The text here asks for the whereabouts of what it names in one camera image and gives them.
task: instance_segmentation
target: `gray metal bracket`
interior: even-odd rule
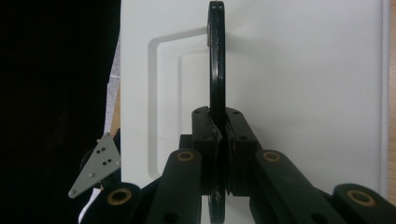
[[[85,190],[120,169],[120,153],[110,133],[105,133],[98,142],[84,168],[70,189],[70,198],[76,198]]]

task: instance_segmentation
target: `white panel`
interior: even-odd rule
[[[209,105],[207,8],[122,1],[123,181],[158,177],[191,133],[191,111]],[[388,10],[389,1],[225,1],[227,106],[327,192],[353,182],[387,194]],[[227,200],[226,223],[251,222],[236,203],[245,199]]]

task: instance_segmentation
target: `hole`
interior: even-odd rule
[[[194,159],[194,154],[192,154],[192,152],[190,152],[190,151],[184,151],[184,152],[178,153],[177,158],[180,161],[191,161],[192,159]]]
[[[346,192],[346,195],[352,200],[354,203],[358,203],[360,205],[366,207],[374,207],[376,205],[374,198],[361,190],[358,189],[350,189]]]
[[[111,205],[121,205],[132,198],[132,192],[127,188],[115,189],[107,196],[107,202]]]
[[[116,192],[115,194],[113,194],[112,197],[113,200],[118,200],[118,201],[123,200],[125,198],[126,198],[126,193],[123,191]]]
[[[189,157],[191,157],[191,155],[187,154],[187,153],[183,153],[183,154],[180,155],[180,157],[183,158],[183,159],[188,159]]]
[[[358,201],[361,201],[361,202],[363,202],[363,203],[368,203],[368,202],[370,202],[370,199],[369,199],[366,195],[364,195],[364,194],[359,194],[359,193],[354,192],[354,193],[352,193],[352,196],[353,196],[355,199],[357,199]]]
[[[319,213],[312,214],[311,218],[314,222],[319,223],[319,224],[327,224],[328,223],[327,218]]]
[[[275,152],[264,152],[264,154],[262,154],[264,156],[264,158],[267,161],[279,161],[280,160],[280,156],[278,154],[276,154]]]
[[[178,222],[178,213],[169,212],[163,216],[163,221],[167,224],[177,223]]]

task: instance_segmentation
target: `black fabric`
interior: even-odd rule
[[[0,3],[1,223],[77,223],[119,31],[120,0]]]

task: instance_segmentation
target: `black background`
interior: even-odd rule
[[[120,0],[0,3],[0,223],[77,223],[119,31]]]

